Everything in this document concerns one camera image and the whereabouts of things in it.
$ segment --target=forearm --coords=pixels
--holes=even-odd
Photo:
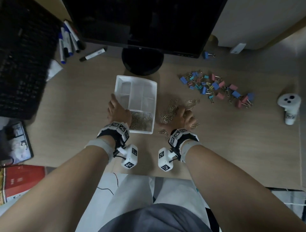
[[[302,231],[305,224],[246,172],[197,145],[186,165],[222,231]]]
[[[107,163],[104,149],[86,147],[5,212],[1,231],[74,231]]]

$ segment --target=white pants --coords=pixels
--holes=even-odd
[[[129,174],[118,187],[106,208],[103,225],[126,212],[153,204],[155,177]],[[197,215],[209,228],[205,207],[208,207],[191,180],[164,178],[154,204],[182,206]]]

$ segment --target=pile of binder clips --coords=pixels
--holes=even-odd
[[[228,97],[229,103],[235,101],[237,108],[246,107],[249,108],[253,105],[254,93],[247,93],[246,95],[241,95],[237,89],[238,87],[229,84],[226,85],[222,77],[218,77],[213,73],[208,75],[203,75],[202,71],[191,72],[184,77],[180,78],[181,82],[187,85],[190,89],[199,90],[200,94],[207,94],[208,99],[214,104],[214,98],[223,100]]]

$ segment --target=white marker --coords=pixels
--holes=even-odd
[[[65,39],[66,39],[67,46],[68,46],[68,53],[69,53],[69,56],[72,56],[73,52],[72,52],[72,47],[71,47],[70,33],[66,25],[64,25],[64,29],[65,29]]]
[[[58,34],[58,41],[59,41],[59,54],[61,55],[61,63],[65,64],[66,63],[66,58],[64,56],[64,41],[63,41],[63,36],[61,33]]]
[[[100,50],[95,51],[94,53],[91,53],[91,54],[89,54],[89,55],[87,55],[87,56],[84,56],[84,57],[80,58],[80,61],[83,62],[83,61],[85,61],[85,60],[89,60],[90,58],[93,58],[93,57],[95,57],[95,56],[97,56],[97,55],[99,55],[99,54],[102,54],[102,53],[104,53],[104,52],[105,52],[105,49],[102,48],[102,49],[100,49]]]
[[[70,37],[71,37],[71,40],[72,40],[72,44],[74,46],[74,50],[76,51],[76,53],[79,53],[80,52],[79,46],[77,45],[77,42],[76,42],[76,40],[73,37],[73,34],[71,32],[70,32]]]
[[[68,44],[65,36],[65,29],[61,27],[61,32],[62,32],[62,39],[63,39],[63,45],[64,45],[64,56],[67,58],[69,57],[69,52],[68,52]]]
[[[64,23],[68,27],[69,31],[72,33],[74,39],[76,40],[76,43],[77,43],[78,47],[81,50],[84,50],[85,49],[84,45],[82,44],[82,42],[80,41],[79,37],[77,36],[77,34],[72,29],[72,27],[70,26],[69,22],[67,20],[64,20]]]

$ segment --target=monitor stand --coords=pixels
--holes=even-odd
[[[164,61],[163,53],[147,48],[124,48],[121,56],[126,69],[138,76],[155,73]]]

